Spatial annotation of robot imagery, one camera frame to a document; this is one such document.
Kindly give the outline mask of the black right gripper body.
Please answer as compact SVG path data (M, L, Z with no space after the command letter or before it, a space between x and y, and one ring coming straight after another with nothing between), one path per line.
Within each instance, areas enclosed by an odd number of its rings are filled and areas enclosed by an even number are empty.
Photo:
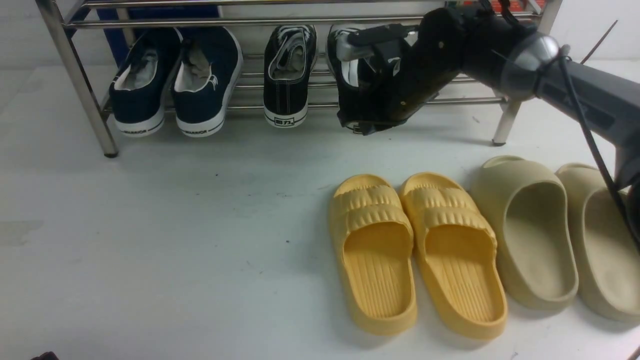
M491 6L439 7L423 16L416 42L382 84L382 119L404 124L459 74L498 88L507 59L531 24Z

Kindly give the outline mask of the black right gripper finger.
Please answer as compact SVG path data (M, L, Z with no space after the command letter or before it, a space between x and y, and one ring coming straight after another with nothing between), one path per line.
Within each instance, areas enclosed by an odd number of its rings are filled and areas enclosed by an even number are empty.
M418 25L389 23L377 27L357 29L346 35L338 35L336 57L339 60L358 60L372 57L375 46L406 39L418 32Z

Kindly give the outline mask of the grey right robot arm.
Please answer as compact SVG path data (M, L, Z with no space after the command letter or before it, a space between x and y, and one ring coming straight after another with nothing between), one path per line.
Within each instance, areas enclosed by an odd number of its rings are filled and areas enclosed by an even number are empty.
M337 63L370 59L368 85L336 76L338 118L370 135L403 125L459 74L506 95L538 98L576 120L634 241L639 241L639 84L577 63L570 48L519 21L510 2L438 7L418 26L391 23L345 32L327 47Z

